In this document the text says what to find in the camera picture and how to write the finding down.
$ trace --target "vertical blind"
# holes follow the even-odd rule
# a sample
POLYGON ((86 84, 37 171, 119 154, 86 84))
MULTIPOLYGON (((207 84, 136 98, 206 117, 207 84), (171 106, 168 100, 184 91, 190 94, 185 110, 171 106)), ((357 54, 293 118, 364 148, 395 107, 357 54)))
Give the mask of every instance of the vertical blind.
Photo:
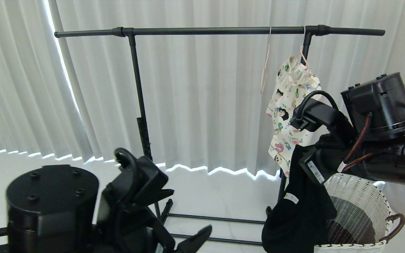
MULTIPOLYGON (((383 37, 312 38, 309 64, 337 104, 349 85, 384 72, 401 71, 405 80, 400 0, 0 1, 0 150, 84 160, 111 160, 117 147, 142 154, 127 39, 56 39, 54 30, 317 24, 386 30, 383 37)), ((137 36, 154 162, 275 174, 265 109, 280 64, 298 53, 302 38, 137 36)))

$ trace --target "black garment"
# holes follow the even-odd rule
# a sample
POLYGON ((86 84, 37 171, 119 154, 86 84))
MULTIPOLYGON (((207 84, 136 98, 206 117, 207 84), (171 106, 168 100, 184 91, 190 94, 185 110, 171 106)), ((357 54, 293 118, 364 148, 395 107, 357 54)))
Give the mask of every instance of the black garment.
POLYGON ((296 145, 284 193, 298 202, 284 198, 265 221, 262 245, 268 253, 313 253, 315 245, 328 243, 326 223, 336 217, 336 210, 326 188, 313 184, 298 163, 306 149, 296 145))

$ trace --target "laundry basket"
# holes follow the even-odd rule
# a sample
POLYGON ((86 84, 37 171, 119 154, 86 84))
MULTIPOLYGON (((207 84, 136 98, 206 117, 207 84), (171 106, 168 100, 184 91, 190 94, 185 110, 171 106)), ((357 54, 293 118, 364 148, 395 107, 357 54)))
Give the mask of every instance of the laundry basket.
POLYGON ((315 253, 383 252, 385 245, 402 229, 402 214, 391 215, 384 194, 365 179, 335 174, 324 184, 337 210, 328 221, 329 245, 316 245, 315 253), (393 231, 393 221, 400 219, 393 231))

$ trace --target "white floor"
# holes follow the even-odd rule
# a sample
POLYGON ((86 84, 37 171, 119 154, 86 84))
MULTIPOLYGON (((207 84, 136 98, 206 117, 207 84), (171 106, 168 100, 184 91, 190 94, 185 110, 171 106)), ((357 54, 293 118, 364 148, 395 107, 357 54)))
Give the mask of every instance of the white floor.
MULTIPOLYGON (((27 157, 19 154, 0 154, 0 227, 6 226, 5 189, 17 176, 47 164, 71 164, 91 171, 99 178, 100 189, 119 173, 114 163, 93 161, 83 164, 71 159, 56 161, 54 158, 27 157)), ((167 188, 174 189, 172 213, 220 216, 227 218, 265 220, 265 207, 277 200, 279 179, 272 181, 265 176, 253 180, 247 174, 231 175, 223 171, 208 175, 206 170, 188 171, 175 168, 168 171, 167 188)), ((163 209, 166 200, 160 203, 163 209)), ((177 234, 194 234, 207 224, 212 224, 212 237, 238 240, 261 240, 262 226, 239 223, 213 222, 182 218, 168 218, 167 229, 177 234)), ((263 253, 262 247, 207 242, 201 253, 263 253)), ((389 242, 385 253, 405 252, 405 226, 389 242)))

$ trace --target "screw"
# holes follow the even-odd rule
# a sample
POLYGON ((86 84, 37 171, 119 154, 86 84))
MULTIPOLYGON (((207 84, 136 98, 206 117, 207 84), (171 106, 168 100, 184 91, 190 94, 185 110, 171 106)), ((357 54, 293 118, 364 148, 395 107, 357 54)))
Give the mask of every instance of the screw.
POLYGON ((81 171, 80 171, 80 170, 74 170, 74 171, 73 171, 73 175, 74 175, 74 176, 80 176, 80 175, 81 175, 81 171))
POLYGON ((84 195, 84 192, 85 192, 84 189, 79 189, 76 191, 76 196, 81 197, 82 195, 84 195))
POLYGON ((35 202, 37 202, 39 200, 39 197, 37 195, 35 195, 35 194, 32 194, 31 196, 27 197, 27 199, 30 202, 35 203, 35 202))
POLYGON ((39 179, 40 178, 40 174, 33 172, 31 173, 31 179, 35 180, 35 179, 39 179))

